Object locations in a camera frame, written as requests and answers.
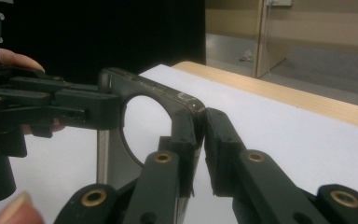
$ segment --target floor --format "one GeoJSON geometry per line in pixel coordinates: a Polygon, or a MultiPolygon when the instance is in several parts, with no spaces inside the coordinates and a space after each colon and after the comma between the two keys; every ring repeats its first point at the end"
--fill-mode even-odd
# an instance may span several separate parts
{"type": "MultiPolygon", "coordinates": [[[[250,76],[254,42],[206,35],[207,65],[250,76]]],[[[358,105],[358,54],[290,48],[288,57],[260,79],[358,105]]]]}

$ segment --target circular opening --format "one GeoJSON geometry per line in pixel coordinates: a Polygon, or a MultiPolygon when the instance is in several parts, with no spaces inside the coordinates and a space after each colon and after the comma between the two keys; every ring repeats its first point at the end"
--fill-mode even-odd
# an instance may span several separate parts
{"type": "Polygon", "coordinates": [[[106,191],[104,189],[92,189],[83,195],[81,202],[87,207],[96,206],[106,199],[106,191]]]}
{"type": "Polygon", "coordinates": [[[172,121],[156,100],[136,96],[127,103],[123,133],[132,154],[140,162],[158,150],[161,136],[171,136],[172,121]]]}
{"type": "Polygon", "coordinates": [[[144,213],[141,216],[141,224],[154,224],[157,221],[157,216],[154,213],[144,213]]]}
{"type": "Polygon", "coordinates": [[[293,219],[298,224],[312,224],[312,220],[302,213],[294,213],[293,219]]]}
{"type": "Polygon", "coordinates": [[[167,162],[171,160],[171,156],[167,154],[160,154],[156,157],[156,161],[158,162],[167,162]]]}
{"type": "Polygon", "coordinates": [[[89,200],[89,201],[97,201],[100,198],[101,198],[101,193],[95,192],[95,193],[91,193],[91,195],[89,195],[89,197],[87,197],[87,200],[89,200]]]}
{"type": "Polygon", "coordinates": [[[256,162],[261,162],[264,160],[264,156],[255,152],[249,153],[248,154],[248,159],[250,161],[256,161],[256,162]]]}
{"type": "Polygon", "coordinates": [[[349,194],[348,192],[341,190],[331,191],[331,197],[337,202],[347,207],[358,207],[358,200],[355,196],[349,194]]]}

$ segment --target fingertip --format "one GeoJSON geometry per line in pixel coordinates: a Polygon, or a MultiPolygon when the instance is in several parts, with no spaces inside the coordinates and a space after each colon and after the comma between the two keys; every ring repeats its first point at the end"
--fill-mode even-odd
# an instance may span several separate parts
{"type": "Polygon", "coordinates": [[[45,72],[43,66],[34,59],[8,49],[0,49],[0,64],[33,68],[45,72]]]}
{"type": "Polygon", "coordinates": [[[32,205],[27,192],[19,194],[0,212],[0,224],[42,224],[43,218],[32,205]]]}
{"type": "Polygon", "coordinates": [[[56,132],[59,132],[59,131],[63,130],[64,128],[65,128],[64,125],[53,125],[52,126],[52,131],[54,133],[56,133],[56,132]]]}

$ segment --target white table surface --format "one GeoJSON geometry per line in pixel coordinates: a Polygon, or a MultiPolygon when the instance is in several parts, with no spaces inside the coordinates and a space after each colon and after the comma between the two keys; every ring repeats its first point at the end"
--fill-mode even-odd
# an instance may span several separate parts
{"type": "MultiPolygon", "coordinates": [[[[302,189],[341,184],[358,190],[358,127],[294,106],[237,90],[160,65],[142,74],[200,99],[227,113],[249,149],[268,153],[302,189]]],[[[130,102],[126,136],[142,160],[156,150],[158,137],[169,134],[162,107],[144,97],[130,102]]],[[[44,139],[26,136],[28,156],[11,158],[17,191],[31,193],[46,223],[52,223],[78,189],[95,182],[96,131],[67,127],[44,139]]],[[[186,224],[234,224],[231,199],[212,195],[202,151],[186,224]]]]}

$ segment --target table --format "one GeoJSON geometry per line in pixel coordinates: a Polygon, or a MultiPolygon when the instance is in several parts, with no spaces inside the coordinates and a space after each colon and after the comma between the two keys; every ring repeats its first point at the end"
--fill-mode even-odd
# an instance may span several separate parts
{"type": "MultiPolygon", "coordinates": [[[[337,183],[358,190],[358,123],[351,122],[351,118],[343,119],[340,110],[333,106],[329,107],[333,112],[324,108],[328,106],[324,105],[327,99],[322,99],[319,105],[322,112],[309,111],[307,105],[316,106],[318,101],[305,92],[253,78],[235,79],[236,75],[193,63],[180,63],[174,68],[160,65],[142,76],[193,95],[208,107],[225,111],[244,144],[268,153],[302,189],[315,193],[321,185],[337,183]],[[193,74],[213,77],[194,76],[179,69],[193,69],[193,74]],[[216,80],[230,80],[236,87],[216,80]],[[244,91],[243,86],[253,90],[244,91]],[[290,95],[284,97],[283,91],[294,92],[297,99],[290,99],[290,95]],[[301,96],[312,100],[305,104],[301,96]]],[[[161,121],[167,120],[153,100],[139,97],[134,101],[134,109],[126,114],[131,118],[126,124],[126,136],[138,158],[143,158],[155,150],[157,142],[145,142],[141,137],[150,140],[166,134],[167,123],[161,121]]],[[[348,110],[354,113],[353,107],[348,110]]],[[[15,195],[28,190],[46,222],[52,223],[76,190],[95,181],[96,140],[95,131],[70,127],[55,133],[52,139],[27,135],[28,156],[11,159],[18,186],[15,195]]],[[[231,199],[212,195],[204,157],[202,151],[194,182],[196,197],[189,201],[185,223],[234,224],[231,199]]],[[[11,199],[0,202],[0,209],[11,199]]]]}

